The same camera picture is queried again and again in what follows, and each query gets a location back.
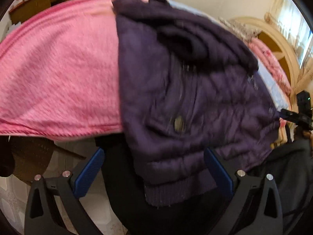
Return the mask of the purple puffer jacket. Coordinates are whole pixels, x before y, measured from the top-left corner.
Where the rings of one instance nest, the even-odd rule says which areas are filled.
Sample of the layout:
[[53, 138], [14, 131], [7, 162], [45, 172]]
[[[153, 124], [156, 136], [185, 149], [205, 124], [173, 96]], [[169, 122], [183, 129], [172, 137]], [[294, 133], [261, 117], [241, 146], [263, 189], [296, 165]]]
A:
[[212, 149], [248, 170], [271, 152], [279, 114], [235, 35], [167, 0], [114, 0], [121, 119], [146, 201], [167, 206], [215, 187]]

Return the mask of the folded pink blanket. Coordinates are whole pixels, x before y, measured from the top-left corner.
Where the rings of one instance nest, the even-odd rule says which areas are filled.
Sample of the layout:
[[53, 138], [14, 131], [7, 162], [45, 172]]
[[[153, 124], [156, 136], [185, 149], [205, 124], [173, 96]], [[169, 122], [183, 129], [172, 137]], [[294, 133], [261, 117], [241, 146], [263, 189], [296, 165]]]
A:
[[261, 40], [255, 37], [251, 38], [248, 47], [267, 68], [281, 90], [289, 97], [292, 91], [290, 82], [272, 51]]

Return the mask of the cream wooden headboard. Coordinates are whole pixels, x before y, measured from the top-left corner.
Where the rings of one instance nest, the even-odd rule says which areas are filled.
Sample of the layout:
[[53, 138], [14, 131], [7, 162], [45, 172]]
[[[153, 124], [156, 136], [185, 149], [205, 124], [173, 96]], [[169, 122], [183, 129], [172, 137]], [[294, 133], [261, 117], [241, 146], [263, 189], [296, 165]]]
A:
[[258, 38], [272, 51], [279, 61], [292, 88], [290, 99], [294, 101], [296, 97], [294, 91], [298, 81], [300, 66], [292, 46], [281, 32], [264, 20], [251, 16], [241, 16], [233, 19], [252, 28], [261, 29], [262, 32], [258, 35]]

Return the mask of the patterned grey pillow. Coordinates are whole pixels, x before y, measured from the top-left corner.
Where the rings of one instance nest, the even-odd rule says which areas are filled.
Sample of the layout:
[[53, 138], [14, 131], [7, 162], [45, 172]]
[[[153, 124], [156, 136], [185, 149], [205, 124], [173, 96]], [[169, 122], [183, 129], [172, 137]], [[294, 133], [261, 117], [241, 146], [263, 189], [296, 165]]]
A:
[[223, 18], [219, 18], [219, 22], [223, 24], [227, 30], [245, 42], [251, 42], [253, 38], [258, 37], [258, 35], [262, 32], [259, 28], [254, 28], [250, 25], [240, 23], [237, 20], [225, 20]]

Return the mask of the right window curtain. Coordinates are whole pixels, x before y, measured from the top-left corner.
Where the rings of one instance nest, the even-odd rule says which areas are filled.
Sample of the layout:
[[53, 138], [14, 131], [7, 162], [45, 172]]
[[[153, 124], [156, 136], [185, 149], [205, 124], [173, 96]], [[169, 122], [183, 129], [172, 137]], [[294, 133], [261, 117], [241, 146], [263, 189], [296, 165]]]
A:
[[273, 0], [264, 20], [291, 45], [299, 63], [296, 93], [312, 84], [312, 30], [293, 0]]

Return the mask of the pink and blue bedspread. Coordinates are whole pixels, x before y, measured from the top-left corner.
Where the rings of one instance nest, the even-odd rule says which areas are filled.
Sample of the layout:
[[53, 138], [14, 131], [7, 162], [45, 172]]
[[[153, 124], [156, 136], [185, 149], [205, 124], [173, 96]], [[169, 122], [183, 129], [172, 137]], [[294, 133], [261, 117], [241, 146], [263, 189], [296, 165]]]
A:
[[[62, 3], [6, 37], [1, 43], [1, 135], [70, 140], [124, 132], [113, 1]], [[282, 91], [257, 62], [279, 112]]]

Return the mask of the brown wooden desk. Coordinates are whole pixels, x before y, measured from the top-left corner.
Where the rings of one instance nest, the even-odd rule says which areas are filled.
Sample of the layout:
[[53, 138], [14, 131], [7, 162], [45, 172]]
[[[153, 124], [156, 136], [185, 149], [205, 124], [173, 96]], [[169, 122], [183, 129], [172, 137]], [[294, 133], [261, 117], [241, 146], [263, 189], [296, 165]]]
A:
[[67, 1], [69, 0], [27, 0], [10, 9], [8, 14], [12, 24], [23, 23], [52, 6]]

